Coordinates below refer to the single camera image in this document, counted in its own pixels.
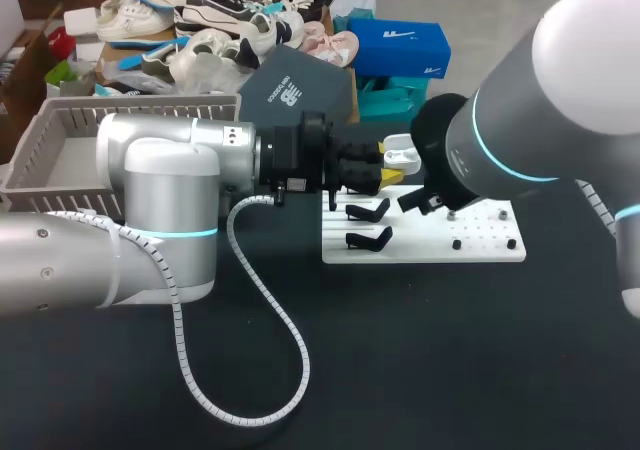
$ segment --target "white cable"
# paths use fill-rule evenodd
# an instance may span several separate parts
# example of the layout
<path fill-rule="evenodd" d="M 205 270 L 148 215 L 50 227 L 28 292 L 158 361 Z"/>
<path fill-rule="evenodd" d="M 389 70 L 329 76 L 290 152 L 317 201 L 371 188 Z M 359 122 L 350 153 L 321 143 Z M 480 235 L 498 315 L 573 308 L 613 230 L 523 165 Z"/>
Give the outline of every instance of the white cable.
<path fill-rule="evenodd" d="M 173 326 L 176 337 L 176 348 L 178 351 L 178 360 L 180 362 L 180 368 L 182 369 L 182 376 L 191 391 L 191 394 L 198 401 L 198 403 L 211 415 L 214 417 L 229 423 L 231 425 L 236 425 L 239 427 L 262 427 L 265 425 L 269 425 L 277 422 L 278 420 L 283 419 L 289 413 L 293 411 L 293 409 L 300 403 L 304 393 L 309 385 L 309 376 L 311 374 L 311 362 L 309 360 L 309 353 L 307 352 L 307 347 L 302 340 L 302 336 L 298 329 L 293 324 L 289 316 L 285 313 L 282 307 L 276 302 L 276 299 L 273 298 L 271 293 L 267 290 L 267 288 L 262 283 L 262 280 L 258 277 L 256 272 L 251 268 L 251 265 L 245 258 L 242 250 L 238 246 L 238 242 L 235 237 L 235 233 L 233 230 L 233 222 L 235 221 L 235 217 L 243 208 L 251 205 L 251 204 L 264 204 L 264 205 L 273 205 L 273 198 L 269 196 L 261 196 L 261 197 L 250 197 L 242 200 L 238 203 L 229 213 L 229 217 L 227 219 L 227 234 L 229 237 L 229 243 L 231 244 L 231 248 L 234 253 L 240 260 L 240 264 L 247 271 L 253 282 L 256 284 L 262 295 L 267 299 L 267 302 L 273 307 L 276 313 L 280 316 L 282 321 L 289 327 L 291 334 L 293 335 L 296 343 L 298 344 L 298 348 L 300 349 L 300 355 L 302 357 L 302 378 L 300 381 L 300 386 L 296 391 L 293 398 L 287 403 L 282 409 L 278 410 L 271 415 L 262 418 L 243 418 L 236 417 L 231 415 L 224 410 L 215 406 L 200 390 L 196 381 L 193 378 L 193 374 L 191 373 L 191 368 L 189 367 L 189 360 L 187 358 L 187 349 L 185 345 L 184 339 L 184 326 L 183 326 L 183 316 L 182 316 L 182 306 L 180 305 L 180 297 L 178 295 L 178 288 L 175 284 L 175 280 L 173 277 L 173 273 L 169 268 L 167 262 L 164 261 L 164 257 L 158 251 L 158 249 L 145 237 L 138 235 L 133 229 L 128 227 L 122 227 L 111 222 L 118 229 L 118 233 L 121 237 L 126 238 L 127 240 L 132 241 L 142 250 L 144 250 L 151 258 L 153 258 L 154 262 L 160 269 L 162 276 L 167 282 L 167 287 L 169 288 L 169 292 L 171 294 L 171 306 L 173 308 Z M 87 225 L 91 225 L 102 230 L 108 231 L 107 219 L 105 217 L 99 217 L 95 215 L 86 215 L 80 212 L 51 212 L 50 215 L 55 215 L 57 217 L 65 218 L 67 220 L 72 220 L 75 222 L 84 223 Z"/>
<path fill-rule="evenodd" d="M 582 193 L 584 193 L 584 196 L 587 197 L 587 200 L 593 210 L 598 214 L 598 217 L 600 217 L 600 220 L 602 220 L 602 223 L 604 223 L 604 226 L 607 227 L 609 232 L 611 232 L 611 235 L 615 238 L 616 220 L 613 218 L 613 215 L 611 215 L 611 212 L 604 202 L 600 200 L 598 193 L 590 183 L 583 182 L 582 180 L 576 180 L 576 183 L 580 187 L 580 190 L 582 190 Z"/>

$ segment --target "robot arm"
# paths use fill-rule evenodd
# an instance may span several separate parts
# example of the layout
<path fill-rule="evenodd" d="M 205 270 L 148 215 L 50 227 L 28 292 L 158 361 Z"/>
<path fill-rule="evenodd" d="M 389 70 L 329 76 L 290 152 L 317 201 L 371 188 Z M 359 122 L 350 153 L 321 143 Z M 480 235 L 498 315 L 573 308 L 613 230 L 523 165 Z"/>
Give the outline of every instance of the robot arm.
<path fill-rule="evenodd" d="M 471 98 L 427 102 L 412 125 L 425 186 L 403 209 L 588 181 L 616 216 L 622 295 L 640 318 L 639 24 L 640 0 L 562 0 Z"/>
<path fill-rule="evenodd" d="M 559 178 L 588 181 L 616 215 L 622 295 L 640 318 L 638 28 L 640 0 L 562 0 L 471 98 L 427 102 L 411 128 L 425 184 L 400 199 L 403 210 L 459 210 Z M 343 185 L 375 194 L 401 177 L 371 167 L 379 161 L 377 144 L 342 144 L 314 115 L 257 132 L 251 124 L 118 114 L 105 118 L 97 142 L 103 183 L 124 192 L 127 225 L 171 260 L 185 302 L 213 285 L 223 198 L 257 186 L 276 204 L 286 192 L 328 190 L 334 198 Z M 168 302 L 153 262 L 130 242 L 116 248 L 102 230 L 29 217 L 0 220 L 0 260 L 13 271 L 0 312 Z"/>

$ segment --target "blue shoe box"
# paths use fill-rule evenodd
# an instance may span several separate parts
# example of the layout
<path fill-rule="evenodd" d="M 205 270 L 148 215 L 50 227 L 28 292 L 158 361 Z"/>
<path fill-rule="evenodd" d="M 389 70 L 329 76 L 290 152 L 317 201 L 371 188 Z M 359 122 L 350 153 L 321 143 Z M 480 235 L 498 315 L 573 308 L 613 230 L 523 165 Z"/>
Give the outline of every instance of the blue shoe box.
<path fill-rule="evenodd" d="M 437 23 L 352 18 L 349 30 L 360 40 L 353 61 L 356 75 L 444 78 L 451 47 Z"/>

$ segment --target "gray plastic basket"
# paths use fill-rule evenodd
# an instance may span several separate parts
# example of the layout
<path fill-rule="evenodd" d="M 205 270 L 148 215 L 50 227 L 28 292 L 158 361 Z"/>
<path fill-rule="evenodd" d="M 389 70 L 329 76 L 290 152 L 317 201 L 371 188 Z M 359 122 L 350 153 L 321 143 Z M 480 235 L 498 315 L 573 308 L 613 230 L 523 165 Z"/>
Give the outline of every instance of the gray plastic basket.
<path fill-rule="evenodd" d="M 236 121 L 239 95 L 73 97 L 46 100 L 24 132 L 0 182 L 12 212 L 90 208 L 124 218 L 122 195 L 104 188 L 95 138 L 109 113 L 153 113 Z"/>

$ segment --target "black clamp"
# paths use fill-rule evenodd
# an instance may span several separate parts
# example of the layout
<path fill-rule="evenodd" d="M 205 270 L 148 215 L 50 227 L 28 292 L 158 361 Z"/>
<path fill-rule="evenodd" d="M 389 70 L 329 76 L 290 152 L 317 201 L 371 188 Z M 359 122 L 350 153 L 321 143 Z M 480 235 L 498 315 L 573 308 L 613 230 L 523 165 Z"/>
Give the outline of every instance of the black clamp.
<path fill-rule="evenodd" d="M 378 238 L 369 238 L 357 233 L 347 233 L 347 247 L 360 250 L 369 250 L 370 252 L 381 252 L 387 246 L 389 240 L 393 237 L 393 229 L 385 228 Z"/>
<path fill-rule="evenodd" d="M 353 217 L 357 220 L 363 220 L 370 223 L 378 223 L 382 220 L 382 217 L 391 208 L 391 200 L 385 198 L 380 202 L 376 210 L 369 210 L 368 208 L 359 207 L 358 205 L 347 205 L 345 207 L 345 213 L 347 217 Z"/>

